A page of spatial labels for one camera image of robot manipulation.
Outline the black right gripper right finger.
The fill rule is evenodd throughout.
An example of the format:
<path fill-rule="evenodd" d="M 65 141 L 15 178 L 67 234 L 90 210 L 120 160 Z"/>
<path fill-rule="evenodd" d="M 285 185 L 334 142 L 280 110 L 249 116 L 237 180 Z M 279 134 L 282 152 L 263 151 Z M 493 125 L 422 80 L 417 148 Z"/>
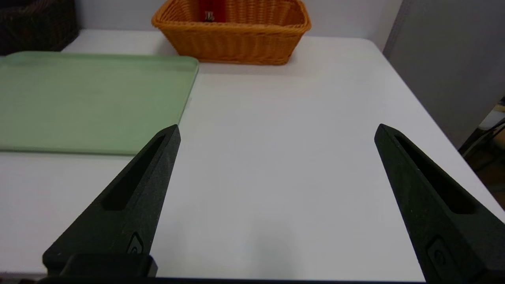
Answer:
<path fill-rule="evenodd" d="M 397 129 L 374 142 L 426 282 L 504 282 L 504 223 Z"/>

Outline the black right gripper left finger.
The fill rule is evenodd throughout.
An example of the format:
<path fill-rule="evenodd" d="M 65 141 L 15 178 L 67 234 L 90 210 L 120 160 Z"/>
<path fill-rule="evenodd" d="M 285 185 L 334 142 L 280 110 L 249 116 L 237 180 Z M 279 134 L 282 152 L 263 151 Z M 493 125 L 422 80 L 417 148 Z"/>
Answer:
<path fill-rule="evenodd" d="M 181 136 L 159 131 L 43 253 L 49 277 L 153 277 L 150 255 Z"/>

